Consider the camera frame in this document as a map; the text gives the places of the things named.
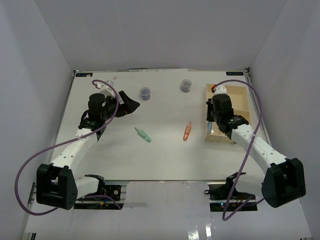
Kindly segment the clear clip jar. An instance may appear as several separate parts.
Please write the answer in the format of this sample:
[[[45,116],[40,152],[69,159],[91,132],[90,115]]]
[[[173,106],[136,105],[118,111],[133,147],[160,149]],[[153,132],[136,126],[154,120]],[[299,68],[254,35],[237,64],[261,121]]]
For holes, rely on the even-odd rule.
[[[148,101],[151,98],[151,90],[148,87],[142,87],[140,89],[140,98],[144,101]]]
[[[189,79],[184,79],[181,82],[180,90],[184,93],[188,93],[191,90],[192,82]]]

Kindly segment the green highlighter pen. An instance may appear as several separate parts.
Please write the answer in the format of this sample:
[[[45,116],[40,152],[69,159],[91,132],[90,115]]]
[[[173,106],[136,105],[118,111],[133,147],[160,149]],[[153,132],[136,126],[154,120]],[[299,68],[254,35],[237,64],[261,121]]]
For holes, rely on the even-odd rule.
[[[142,137],[145,141],[147,141],[148,143],[150,143],[152,141],[152,139],[142,130],[139,129],[137,127],[134,128],[137,132],[137,134]]]

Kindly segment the blue highlighter cap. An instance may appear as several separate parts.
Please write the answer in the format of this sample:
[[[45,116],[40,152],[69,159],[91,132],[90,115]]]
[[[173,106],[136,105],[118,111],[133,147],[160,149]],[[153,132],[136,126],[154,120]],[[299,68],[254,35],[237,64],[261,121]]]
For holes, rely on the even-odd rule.
[[[212,122],[208,122],[207,123],[207,134],[211,134],[212,133],[212,125],[213,123]]]

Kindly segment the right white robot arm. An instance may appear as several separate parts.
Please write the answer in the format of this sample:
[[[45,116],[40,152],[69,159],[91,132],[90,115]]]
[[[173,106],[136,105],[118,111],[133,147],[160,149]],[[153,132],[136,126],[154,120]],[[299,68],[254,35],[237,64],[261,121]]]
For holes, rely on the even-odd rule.
[[[263,182],[255,188],[271,207],[280,207],[306,195],[304,167],[298,158],[287,158],[257,137],[249,122],[234,114],[227,94],[214,95],[206,104],[207,120],[215,122],[218,129],[241,146],[246,157],[252,157],[262,169]]]

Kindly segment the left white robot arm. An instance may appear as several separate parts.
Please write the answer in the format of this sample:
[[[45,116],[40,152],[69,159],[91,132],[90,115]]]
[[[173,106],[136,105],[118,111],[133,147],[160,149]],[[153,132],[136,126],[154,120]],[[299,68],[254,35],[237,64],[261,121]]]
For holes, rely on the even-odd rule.
[[[107,121],[133,113],[140,103],[129,98],[124,91],[116,96],[94,93],[89,96],[88,109],[81,116],[75,141],[48,164],[41,164],[36,171],[36,201],[65,210],[71,209],[76,200],[89,196],[99,200],[105,196],[104,178],[86,174],[75,178],[74,173],[89,149],[103,135]]]

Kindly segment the wooden compartment box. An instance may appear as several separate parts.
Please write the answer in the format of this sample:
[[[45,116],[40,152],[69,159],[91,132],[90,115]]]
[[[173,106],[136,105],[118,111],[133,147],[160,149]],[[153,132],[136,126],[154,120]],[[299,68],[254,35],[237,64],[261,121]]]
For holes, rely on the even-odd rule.
[[[233,127],[251,124],[247,89],[234,85],[207,84],[205,141],[231,144]]]

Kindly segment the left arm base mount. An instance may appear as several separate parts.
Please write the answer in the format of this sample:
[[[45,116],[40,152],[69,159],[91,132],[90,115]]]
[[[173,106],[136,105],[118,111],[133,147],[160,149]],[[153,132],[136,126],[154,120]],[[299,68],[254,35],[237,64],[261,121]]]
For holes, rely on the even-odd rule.
[[[121,210],[121,185],[107,184],[102,176],[87,174],[75,180],[77,200],[74,208]]]

